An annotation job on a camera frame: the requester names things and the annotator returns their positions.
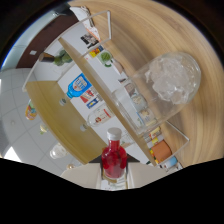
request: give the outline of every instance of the orange box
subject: orange box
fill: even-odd
[[[154,145],[152,147],[152,151],[159,163],[161,163],[162,161],[164,161],[165,159],[167,159],[169,156],[172,155],[170,147],[164,140]]]

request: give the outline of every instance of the glass bottle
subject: glass bottle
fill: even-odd
[[[97,127],[112,117],[114,117],[114,113],[107,104],[104,103],[89,114],[86,123],[82,124],[80,129],[81,131],[85,131],[88,127]]]
[[[201,70],[183,52],[169,52],[145,64],[112,93],[136,134],[152,131],[178,113],[198,91]]]
[[[29,100],[28,105],[26,107],[25,116],[27,120],[34,120],[37,116],[37,111],[31,100]]]
[[[105,175],[110,179],[118,179],[124,175],[127,164],[127,153],[120,146],[121,130],[109,128],[107,131],[108,146],[101,155]]]
[[[50,151],[50,156],[53,159],[59,159],[67,156],[68,154],[69,154],[68,151],[60,143],[55,145],[53,149]]]
[[[68,86],[68,91],[59,103],[64,106],[68,100],[73,97],[81,96],[87,89],[89,89],[92,84],[87,80],[83,73],[76,77]]]
[[[44,123],[41,123],[41,124],[40,124],[40,134],[42,135],[42,134],[44,134],[44,133],[46,133],[46,132],[48,132],[48,127],[47,127],[47,125],[44,124]]]

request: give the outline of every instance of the clear glass bowl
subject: clear glass bowl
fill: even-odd
[[[112,98],[136,134],[142,134],[188,104],[200,81],[201,70],[192,56],[170,52],[145,64],[112,93]]]

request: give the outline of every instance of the wooden table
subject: wooden table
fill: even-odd
[[[128,76],[153,58],[170,51],[183,51],[198,62],[201,85],[194,99],[171,121],[190,138],[177,156],[183,167],[224,156],[224,74],[210,43],[196,27],[177,12],[149,0],[76,0],[91,14],[110,10],[112,40],[105,44]],[[107,17],[95,17],[103,39]]]

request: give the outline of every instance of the red bottle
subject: red bottle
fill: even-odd
[[[105,175],[110,179],[122,177],[127,164],[127,153],[120,146],[121,133],[119,128],[108,129],[109,145],[103,150],[101,156]]]

